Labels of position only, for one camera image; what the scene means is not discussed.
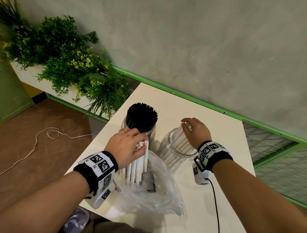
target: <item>white planter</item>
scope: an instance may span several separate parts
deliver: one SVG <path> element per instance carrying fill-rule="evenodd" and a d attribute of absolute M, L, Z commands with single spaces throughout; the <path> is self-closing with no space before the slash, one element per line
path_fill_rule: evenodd
<path fill-rule="evenodd" d="M 74 100 L 72 100 L 77 96 L 77 91 L 75 90 L 74 87 L 69 88 L 68 94 L 58 96 L 57 93 L 54 90 L 52 90 L 52 83 L 50 81 L 45 79 L 42 81 L 38 81 L 37 74 L 41 73 L 43 70 L 43 67 L 41 65 L 36 65 L 33 67 L 29 67 L 27 70 L 22 70 L 20 69 L 21 65 L 19 65 L 17 62 L 12 62 L 11 64 L 20 81 L 29 84 L 30 86 L 36 87 L 37 89 L 40 89 L 48 94 L 56 96 L 79 108 L 87 110 L 90 107 L 90 101 L 86 97 L 81 97 L 81 99 L 77 103 Z"/>

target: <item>green cabinet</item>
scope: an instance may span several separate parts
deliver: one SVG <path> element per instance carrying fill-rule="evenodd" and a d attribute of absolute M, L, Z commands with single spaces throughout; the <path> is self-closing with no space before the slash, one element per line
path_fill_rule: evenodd
<path fill-rule="evenodd" d="M 0 124 L 34 105 L 9 63 L 0 63 Z"/>

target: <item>bundle of white straws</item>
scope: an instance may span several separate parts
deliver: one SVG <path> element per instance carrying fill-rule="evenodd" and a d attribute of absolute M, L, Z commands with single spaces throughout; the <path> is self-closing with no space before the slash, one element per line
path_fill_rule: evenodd
<path fill-rule="evenodd" d="M 146 146 L 145 154 L 119 171 L 123 179 L 133 181 L 137 184 L 141 182 L 142 173 L 147 172 L 148 145 L 149 141 L 145 140 L 144 142 L 139 142 L 139 144 L 135 146 L 135 150 L 139 150 L 142 146 Z"/>
<path fill-rule="evenodd" d="M 188 141 L 181 125 L 175 130 L 170 141 L 176 151 L 187 155 L 187 157 L 189 157 L 189 155 L 193 155 L 196 151 Z M 174 170 L 176 167 L 182 165 L 186 158 L 177 155 L 168 146 L 167 142 L 168 140 L 166 140 L 164 145 L 160 146 L 160 152 L 158 155 L 171 170 Z"/>

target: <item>metal grid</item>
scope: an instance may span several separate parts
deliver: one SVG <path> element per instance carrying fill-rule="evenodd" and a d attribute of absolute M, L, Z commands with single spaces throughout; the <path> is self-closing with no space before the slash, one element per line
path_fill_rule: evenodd
<path fill-rule="evenodd" d="M 243 123 L 253 164 L 293 143 L 292 140 Z"/>
<path fill-rule="evenodd" d="M 307 204 L 307 148 L 289 153 L 255 172 L 277 192 Z"/>

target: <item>concrete wall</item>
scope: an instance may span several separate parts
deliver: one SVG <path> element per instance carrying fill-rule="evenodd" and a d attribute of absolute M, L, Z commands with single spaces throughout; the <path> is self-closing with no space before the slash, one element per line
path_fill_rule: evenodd
<path fill-rule="evenodd" d="M 95 30 L 120 68 L 307 139 L 304 0 L 18 2 Z"/>

